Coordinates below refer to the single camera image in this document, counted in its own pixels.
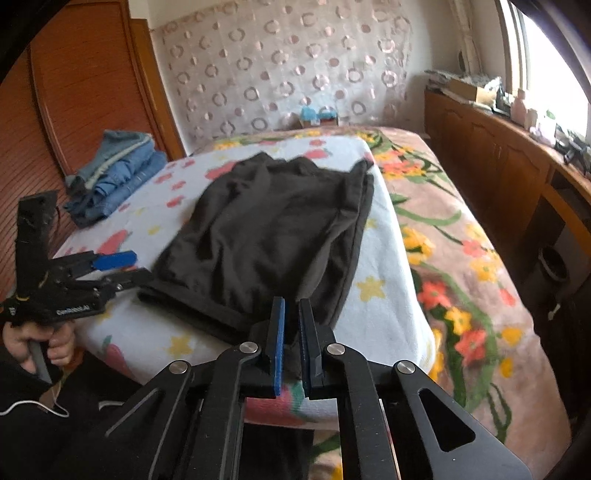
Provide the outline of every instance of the wooden wardrobe door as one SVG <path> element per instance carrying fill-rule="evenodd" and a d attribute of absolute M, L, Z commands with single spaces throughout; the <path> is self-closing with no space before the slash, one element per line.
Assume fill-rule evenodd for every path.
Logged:
<path fill-rule="evenodd" d="M 160 135 L 141 83 L 124 0 L 71 2 L 31 43 L 37 99 L 64 173 L 88 163 L 103 130 Z"/>
<path fill-rule="evenodd" d="M 14 286 L 14 241 L 18 199 L 45 190 L 59 190 L 66 201 L 61 170 L 51 154 L 37 111 L 29 52 L 23 53 L 0 85 L 0 299 Z M 73 232 L 62 214 L 52 238 L 52 251 Z"/>

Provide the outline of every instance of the cardboard box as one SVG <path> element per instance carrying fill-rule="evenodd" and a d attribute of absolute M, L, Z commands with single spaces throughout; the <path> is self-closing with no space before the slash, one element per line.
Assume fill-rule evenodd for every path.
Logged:
<path fill-rule="evenodd" d="M 476 87 L 461 80 L 451 79 L 447 89 L 456 95 L 472 102 L 482 103 L 492 107 L 496 100 L 496 91 L 487 92 L 484 88 Z"/>

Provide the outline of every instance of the brown floral blanket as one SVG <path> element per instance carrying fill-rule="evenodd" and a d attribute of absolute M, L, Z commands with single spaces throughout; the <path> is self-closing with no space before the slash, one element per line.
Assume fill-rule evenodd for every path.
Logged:
<path fill-rule="evenodd" d="M 554 374 L 502 260 L 418 135 L 322 128 L 236 137 L 211 149 L 318 135 L 357 135 L 380 166 L 437 341 L 430 376 L 543 478 L 570 443 Z M 317 440 L 310 478 L 342 478 L 338 434 L 318 432 Z"/>

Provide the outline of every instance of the bed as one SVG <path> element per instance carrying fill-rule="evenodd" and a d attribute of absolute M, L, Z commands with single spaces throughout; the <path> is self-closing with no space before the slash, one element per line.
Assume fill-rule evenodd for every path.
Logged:
<path fill-rule="evenodd" d="M 232 168 L 236 149 L 246 148 L 242 154 L 264 150 L 280 157 L 290 151 L 286 146 L 291 145 L 289 142 L 297 141 L 300 149 L 307 149 L 302 153 L 308 158 L 320 164 L 330 160 L 334 165 L 339 159 L 335 152 L 338 142 L 351 138 L 362 144 L 359 155 L 373 160 L 381 172 L 389 208 L 400 225 L 405 268 L 410 266 L 407 280 L 422 309 L 422 313 L 412 307 L 409 311 L 416 317 L 416 325 L 420 325 L 422 314 L 428 321 L 429 332 L 415 327 L 423 342 L 407 339 L 403 346 L 411 345 L 409 354 L 415 356 L 411 359 L 518 455 L 534 478 L 542 478 L 570 444 L 569 421 L 554 374 L 533 331 L 531 316 L 501 259 L 418 135 L 388 128 L 309 129 L 225 139 L 199 153 L 219 160 L 219 167 L 202 166 L 206 168 L 204 176 L 211 180 Z M 101 225 L 74 233 L 57 255 L 141 248 L 140 261 L 143 257 L 149 263 L 148 259 L 158 255 L 192 213 L 194 202 L 181 193 L 187 184 L 183 171 L 199 166 L 199 158 L 202 156 L 170 163 L 152 181 L 167 186 L 167 202 L 156 202 L 148 190 L 141 189 Z M 127 225 L 141 225 L 144 233 Z M 379 230 L 370 215 L 364 237 L 368 232 L 369 237 L 373 229 Z M 394 264 L 398 261 L 395 256 L 385 258 Z M 383 259 L 380 263 L 382 269 L 388 265 Z M 352 290 L 362 290 L 358 286 L 362 283 L 354 280 Z M 378 292 L 379 287 L 372 285 Z M 196 349 L 195 333 L 170 313 L 154 312 L 149 329 L 145 322 L 134 323 L 129 310 L 118 312 L 123 303 L 126 309 L 129 305 L 141 308 L 133 293 L 125 293 L 105 314 L 81 321 L 79 338 L 88 350 L 140 382 L 149 380 L 174 357 L 201 363 L 226 348 L 211 338 Z M 165 339 L 162 345 L 145 352 L 138 349 L 137 345 L 150 344 L 154 329 L 159 329 Z M 354 342 L 353 337 L 350 334 L 342 341 Z M 383 351 L 376 361 L 402 358 L 399 355 L 404 353 Z M 307 401 L 301 382 L 291 379 L 278 400 L 249 399 L 246 418 L 255 423 L 318 430 L 310 476 L 339 478 L 333 402 Z"/>

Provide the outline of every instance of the silver bolt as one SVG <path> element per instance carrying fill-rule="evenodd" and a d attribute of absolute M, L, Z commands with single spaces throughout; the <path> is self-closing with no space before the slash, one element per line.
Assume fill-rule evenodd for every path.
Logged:
<path fill-rule="evenodd" d="M 402 360 L 401 362 L 398 362 L 396 364 L 396 368 L 400 373 L 405 375 L 413 374 L 414 371 L 417 369 L 417 367 L 414 366 L 414 363 L 412 363 L 409 360 Z"/>
<path fill-rule="evenodd" d="M 180 375 L 189 369 L 189 364 L 185 360 L 175 360 L 168 366 L 168 369 L 170 373 Z"/>
<path fill-rule="evenodd" d="M 331 355 L 343 355 L 345 353 L 345 346 L 340 343 L 331 343 L 326 347 L 326 351 Z"/>
<path fill-rule="evenodd" d="M 258 345 L 255 342 L 244 342 L 240 344 L 240 351 L 242 353 L 254 353 L 258 350 Z"/>

